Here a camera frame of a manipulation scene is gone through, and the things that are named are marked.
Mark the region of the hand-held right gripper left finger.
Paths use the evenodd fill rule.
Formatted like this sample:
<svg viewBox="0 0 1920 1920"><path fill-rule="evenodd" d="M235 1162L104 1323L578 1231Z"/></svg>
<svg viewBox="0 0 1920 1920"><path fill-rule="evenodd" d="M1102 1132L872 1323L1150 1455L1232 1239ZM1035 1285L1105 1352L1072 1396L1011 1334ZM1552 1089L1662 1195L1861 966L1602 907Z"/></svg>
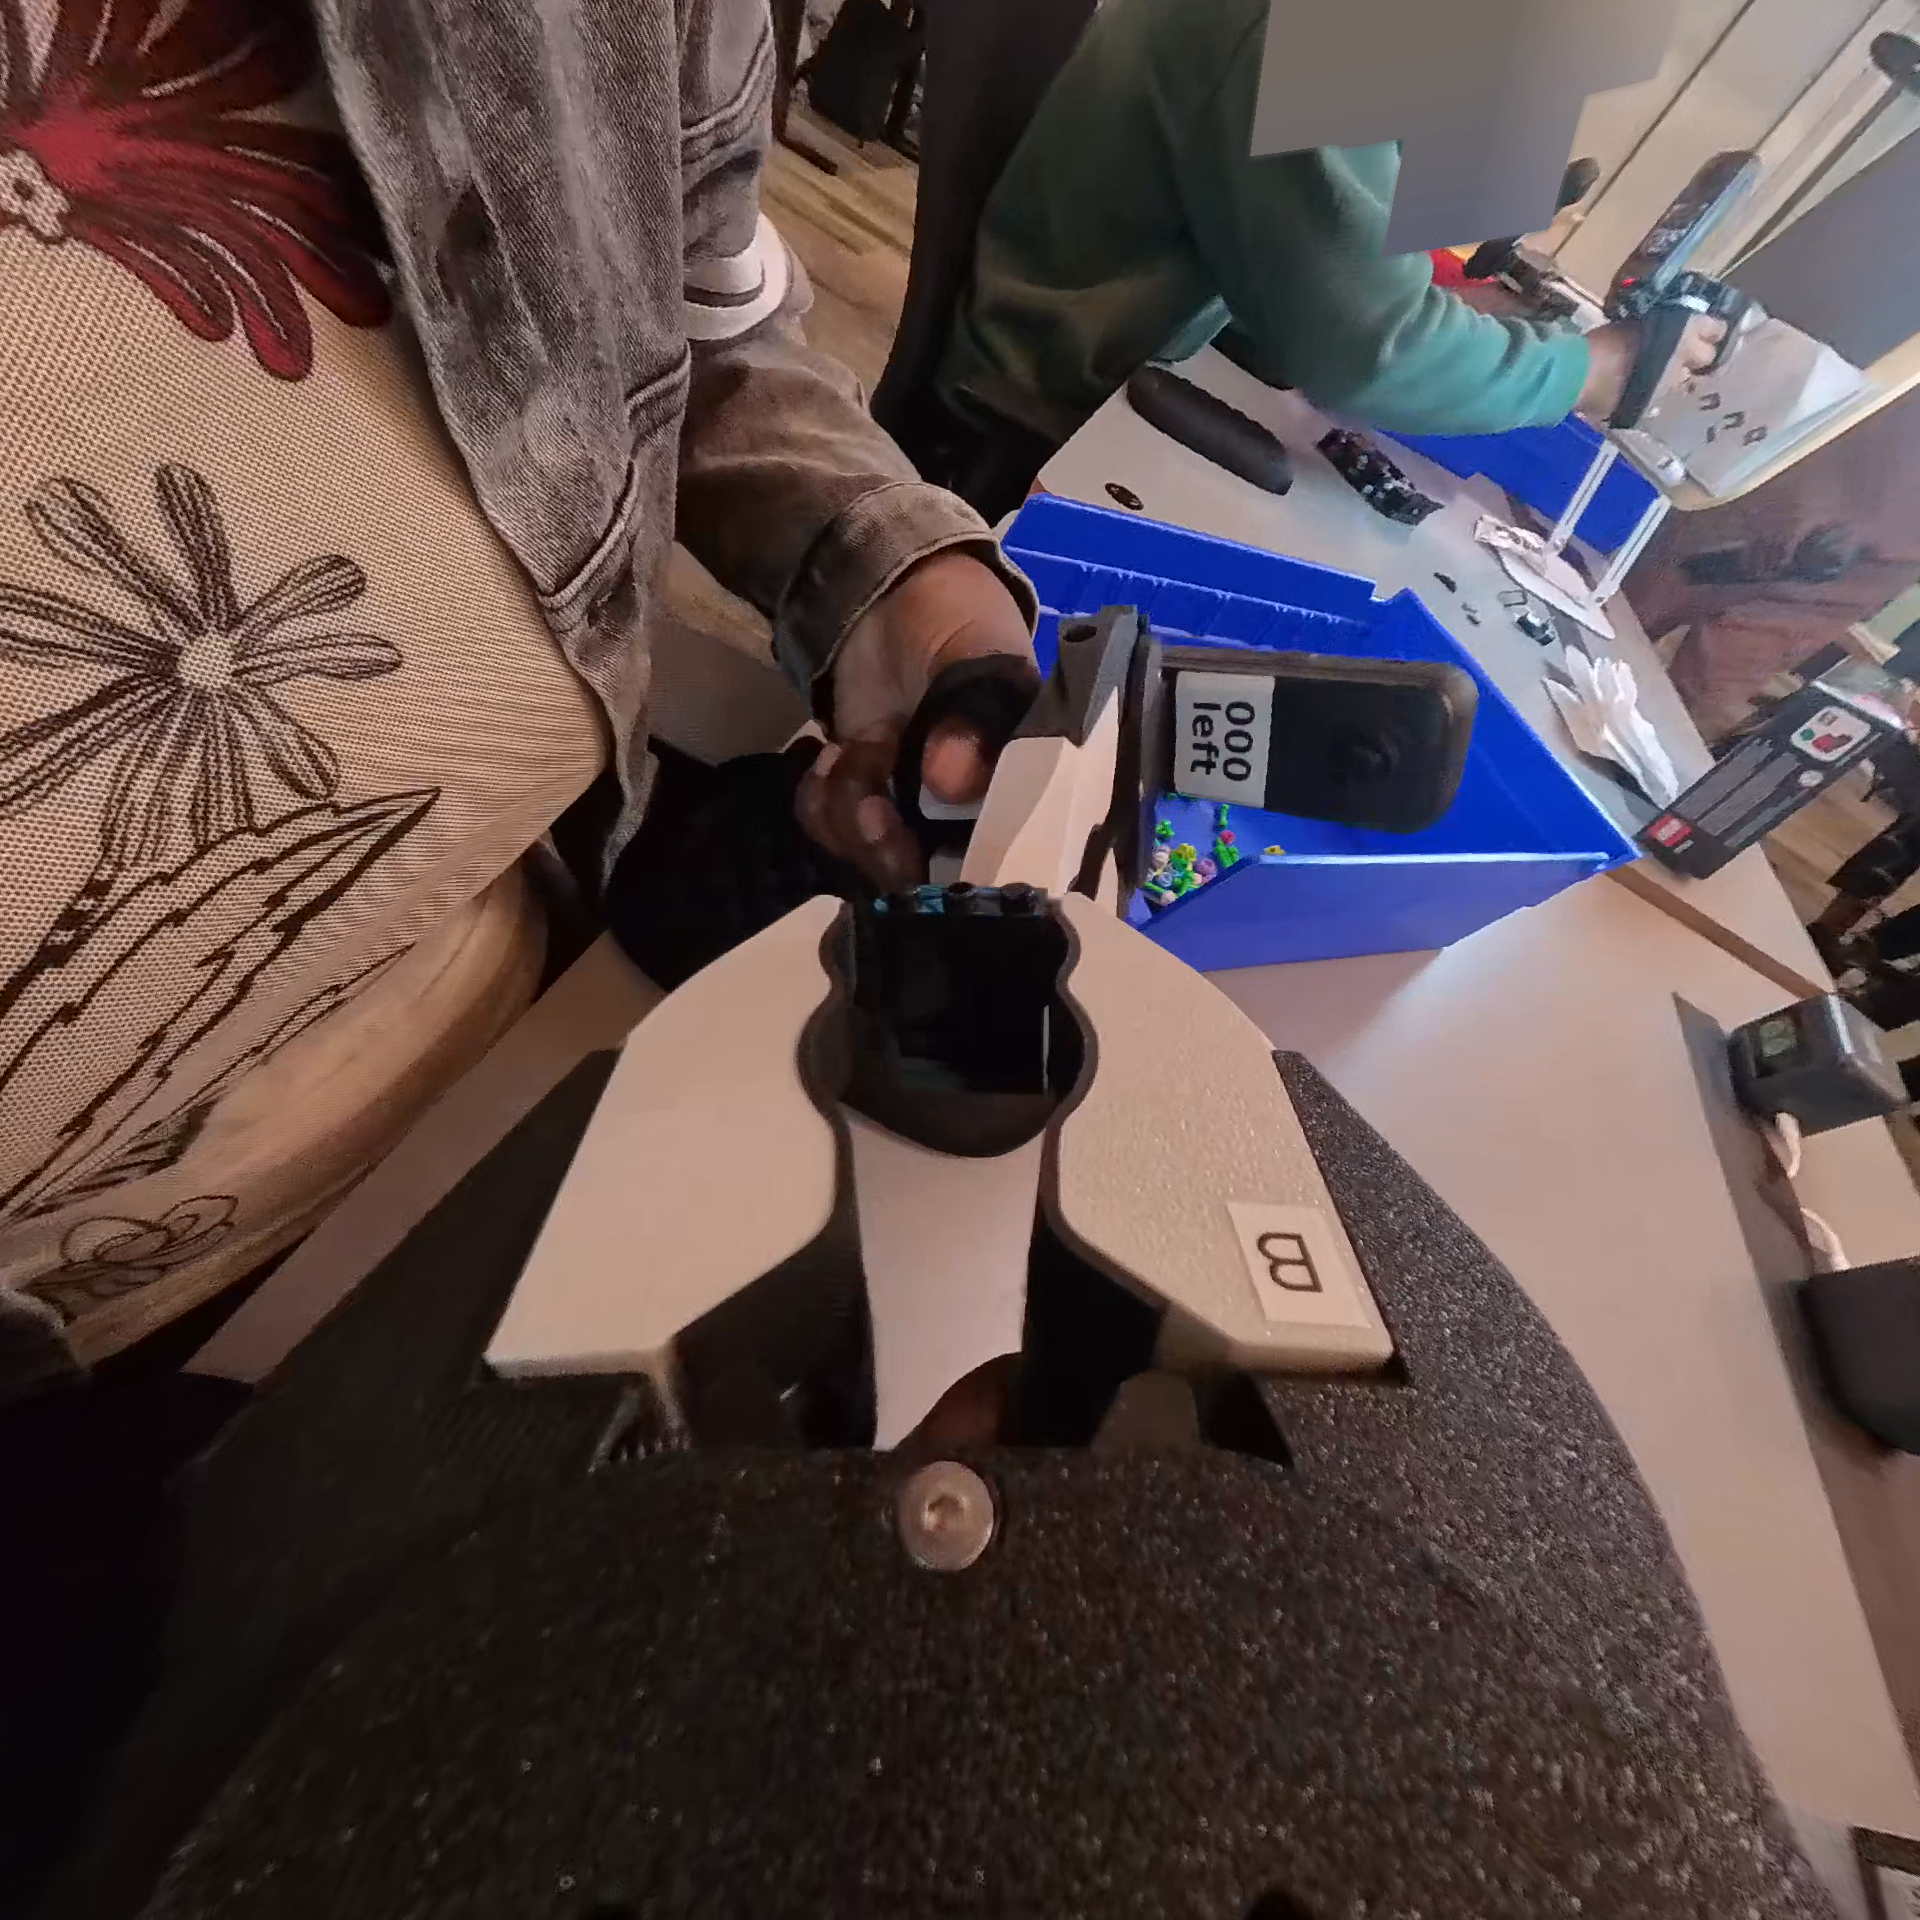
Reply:
<svg viewBox="0 0 1920 1920"><path fill-rule="evenodd" d="M636 1023L484 1349L494 1373L642 1376L702 1447L872 1447L842 915L804 900Z"/></svg>

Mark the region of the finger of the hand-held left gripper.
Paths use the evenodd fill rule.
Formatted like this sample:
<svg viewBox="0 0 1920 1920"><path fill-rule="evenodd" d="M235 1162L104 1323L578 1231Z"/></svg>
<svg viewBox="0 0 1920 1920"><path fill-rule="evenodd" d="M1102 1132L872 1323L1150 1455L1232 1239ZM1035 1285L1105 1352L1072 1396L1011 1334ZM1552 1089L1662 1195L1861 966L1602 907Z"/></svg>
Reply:
<svg viewBox="0 0 1920 1920"><path fill-rule="evenodd" d="M1116 734L1017 734L999 753L960 863L976 888L1032 885L1118 907L1118 869L1105 837L1116 784Z"/></svg>

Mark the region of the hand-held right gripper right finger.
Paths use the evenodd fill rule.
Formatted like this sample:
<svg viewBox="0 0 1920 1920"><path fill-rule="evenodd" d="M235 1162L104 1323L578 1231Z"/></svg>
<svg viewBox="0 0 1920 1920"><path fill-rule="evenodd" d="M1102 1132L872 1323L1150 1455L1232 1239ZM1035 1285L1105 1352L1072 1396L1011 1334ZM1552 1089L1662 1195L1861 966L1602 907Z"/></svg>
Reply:
<svg viewBox="0 0 1920 1920"><path fill-rule="evenodd" d="M1055 1132L1061 1237L1161 1315L1165 1372L1384 1372L1394 1334L1265 1033L1107 907L1056 919L1085 1042Z"/></svg>

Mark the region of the pile of colourful lego pieces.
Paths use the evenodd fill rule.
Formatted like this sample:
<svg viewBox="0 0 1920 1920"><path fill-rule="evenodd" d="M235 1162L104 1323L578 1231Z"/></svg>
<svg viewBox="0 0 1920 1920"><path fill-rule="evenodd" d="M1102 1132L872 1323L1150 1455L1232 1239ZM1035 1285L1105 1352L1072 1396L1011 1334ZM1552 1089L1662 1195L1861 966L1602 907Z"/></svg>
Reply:
<svg viewBox="0 0 1920 1920"><path fill-rule="evenodd" d="M1163 803L1150 825L1137 899L1161 915L1243 867L1280 861L1288 847L1263 840L1258 825L1254 813L1218 802Z"/></svg>

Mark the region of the black lego box frame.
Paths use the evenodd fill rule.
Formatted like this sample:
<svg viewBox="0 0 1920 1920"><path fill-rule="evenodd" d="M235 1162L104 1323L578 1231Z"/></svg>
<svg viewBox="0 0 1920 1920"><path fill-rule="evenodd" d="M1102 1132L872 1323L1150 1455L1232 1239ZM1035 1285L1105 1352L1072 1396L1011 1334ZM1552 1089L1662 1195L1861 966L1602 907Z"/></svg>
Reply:
<svg viewBox="0 0 1920 1920"><path fill-rule="evenodd" d="M953 883L853 900L842 953L860 1108L1055 1103L1075 1083L1085 1043L1061 995L1069 928L1044 888Z"/></svg>

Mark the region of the blue plastic bin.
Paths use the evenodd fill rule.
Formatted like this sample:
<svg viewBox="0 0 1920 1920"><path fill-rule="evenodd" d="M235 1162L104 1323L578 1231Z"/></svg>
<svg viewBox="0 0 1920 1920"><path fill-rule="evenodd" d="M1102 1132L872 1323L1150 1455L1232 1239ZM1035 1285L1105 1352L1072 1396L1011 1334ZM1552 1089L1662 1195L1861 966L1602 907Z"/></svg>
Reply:
<svg viewBox="0 0 1920 1920"><path fill-rule="evenodd" d="M1452 947L1483 927L1635 861L1629 831L1539 739L1428 604L1338 566L1214 539L1165 521L1032 495L1000 533L1043 597L1039 659L1056 626L1136 604L1163 643L1254 645L1269 654L1434 661L1477 687L1463 788L1411 834L1310 823L1261 803L1161 788L1146 834L1239 861L1133 927L1202 972Z"/></svg>
<svg viewBox="0 0 1920 1920"><path fill-rule="evenodd" d="M1550 522L1562 516L1570 492L1594 466L1602 432L1568 417L1557 426L1519 426L1492 436L1398 436L1431 465L1457 477L1483 477ZM1659 485L1619 454L1578 521L1578 539L1596 553L1619 553L1653 511Z"/></svg>

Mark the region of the small black lego build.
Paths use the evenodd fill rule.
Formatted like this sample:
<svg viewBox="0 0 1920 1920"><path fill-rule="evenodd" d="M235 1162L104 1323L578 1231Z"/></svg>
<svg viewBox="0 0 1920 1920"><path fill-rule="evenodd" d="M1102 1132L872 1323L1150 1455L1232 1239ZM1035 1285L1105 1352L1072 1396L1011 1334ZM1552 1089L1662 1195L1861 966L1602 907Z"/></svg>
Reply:
<svg viewBox="0 0 1920 1920"><path fill-rule="evenodd" d="M1349 426L1331 426L1315 441L1329 466L1384 521L1423 526L1445 511L1384 448Z"/></svg>

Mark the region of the black lego set box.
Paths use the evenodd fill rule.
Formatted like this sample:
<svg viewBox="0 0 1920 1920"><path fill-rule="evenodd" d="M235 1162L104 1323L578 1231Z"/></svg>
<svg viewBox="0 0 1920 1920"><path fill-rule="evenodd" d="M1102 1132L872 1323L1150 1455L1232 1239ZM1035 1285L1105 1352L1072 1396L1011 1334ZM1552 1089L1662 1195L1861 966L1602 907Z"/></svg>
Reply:
<svg viewBox="0 0 1920 1920"><path fill-rule="evenodd" d="M1871 666L1835 666L1762 708L1636 831L1636 854L1677 877L1717 877L1906 728L1890 689Z"/></svg>

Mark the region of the person's left hand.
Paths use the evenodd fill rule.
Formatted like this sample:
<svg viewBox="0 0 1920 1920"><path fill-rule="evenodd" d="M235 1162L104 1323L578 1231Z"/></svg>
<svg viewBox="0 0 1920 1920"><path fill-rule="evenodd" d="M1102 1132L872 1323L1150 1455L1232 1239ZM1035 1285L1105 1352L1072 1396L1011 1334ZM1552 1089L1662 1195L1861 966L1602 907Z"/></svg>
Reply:
<svg viewBox="0 0 1920 1920"><path fill-rule="evenodd" d="M1017 595L986 564L948 554L883 592L831 669L827 745L803 780L798 823L875 893L927 879L896 802L897 745L933 681L966 661L1008 661L1026 699L1039 689Z"/></svg>

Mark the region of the clear acrylic stand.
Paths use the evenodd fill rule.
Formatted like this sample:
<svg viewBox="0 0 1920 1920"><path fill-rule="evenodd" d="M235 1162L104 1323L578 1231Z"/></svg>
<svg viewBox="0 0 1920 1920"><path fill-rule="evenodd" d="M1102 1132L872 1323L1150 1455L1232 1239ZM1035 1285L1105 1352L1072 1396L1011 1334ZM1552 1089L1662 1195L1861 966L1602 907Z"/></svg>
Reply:
<svg viewBox="0 0 1920 1920"><path fill-rule="evenodd" d="M1694 317L1677 369L1635 429L1602 448L1552 526L1629 454L1653 511L1596 576L1608 601L1674 508L1762 489L1918 382L1918 4L1879 4L1820 86L1769 130L1762 181L1694 264L1759 302L1762 322L1706 372L1721 324Z"/></svg>

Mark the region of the black charger with green display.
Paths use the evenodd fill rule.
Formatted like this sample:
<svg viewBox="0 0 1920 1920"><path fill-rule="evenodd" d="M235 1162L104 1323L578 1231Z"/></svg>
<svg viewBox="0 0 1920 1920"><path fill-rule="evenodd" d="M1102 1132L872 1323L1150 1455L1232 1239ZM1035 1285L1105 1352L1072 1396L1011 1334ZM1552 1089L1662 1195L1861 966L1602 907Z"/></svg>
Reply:
<svg viewBox="0 0 1920 1920"><path fill-rule="evenodd" d="M1918 1106L1918 1066L1890 1052L1886 1033L1840 995L1806 997L1727 1039L1733 1095L1806 1136Z"/></svg>

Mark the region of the white sneaker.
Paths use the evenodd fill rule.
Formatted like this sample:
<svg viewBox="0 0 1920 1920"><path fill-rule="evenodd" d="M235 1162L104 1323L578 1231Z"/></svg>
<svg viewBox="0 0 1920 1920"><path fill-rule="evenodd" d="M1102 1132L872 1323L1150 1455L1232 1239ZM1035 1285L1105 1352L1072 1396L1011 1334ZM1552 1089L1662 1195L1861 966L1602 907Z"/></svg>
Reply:
<svg viewBox="0 0 1920 1920"><path fill-rule="evenodd" d="M783 316L795 296L810 296L804 264L767 212L738 251L709 254L685 268L684 324L689 344L729 344Z"/></svg>

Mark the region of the black office chair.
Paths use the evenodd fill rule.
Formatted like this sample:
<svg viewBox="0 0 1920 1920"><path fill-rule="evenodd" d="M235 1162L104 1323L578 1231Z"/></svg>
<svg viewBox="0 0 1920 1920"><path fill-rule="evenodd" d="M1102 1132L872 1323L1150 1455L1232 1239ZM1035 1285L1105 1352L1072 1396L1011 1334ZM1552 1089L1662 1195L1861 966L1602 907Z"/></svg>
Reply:
<svg viewBox="0 0 1920 1920"><path fill-rule="evenodd" d="M948 477L958 438L966 436L934 377L974 276L983 212L1094 15L1094 4L924 7L913 245L872 417L927 480Z"/></svg>

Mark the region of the person's floral beige garment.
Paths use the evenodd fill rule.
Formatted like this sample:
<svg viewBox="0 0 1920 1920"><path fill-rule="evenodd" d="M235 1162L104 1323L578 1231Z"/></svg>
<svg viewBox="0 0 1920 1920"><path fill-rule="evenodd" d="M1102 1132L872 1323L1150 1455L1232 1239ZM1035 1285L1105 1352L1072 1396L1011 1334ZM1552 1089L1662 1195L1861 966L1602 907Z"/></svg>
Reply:
<svg viewBox="0 0 1920 1920"><path fill-rule="evenodd" d="M4 1402L290 1249L534 997L609 717L313 4L4 4Z"/></svg>

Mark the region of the plain black charger block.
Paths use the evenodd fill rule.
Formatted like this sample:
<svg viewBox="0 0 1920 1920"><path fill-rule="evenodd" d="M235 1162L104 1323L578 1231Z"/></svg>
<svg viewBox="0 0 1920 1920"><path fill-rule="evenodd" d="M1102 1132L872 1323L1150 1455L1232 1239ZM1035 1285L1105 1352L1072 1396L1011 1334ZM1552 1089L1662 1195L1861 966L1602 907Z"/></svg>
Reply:
<svg viewBox="0 0 1920 1920"><path fill-rule="evenodd" d="M1798 1309L1835 1416L1918 1455L1918 1259L1812 1275Z"/></svg>

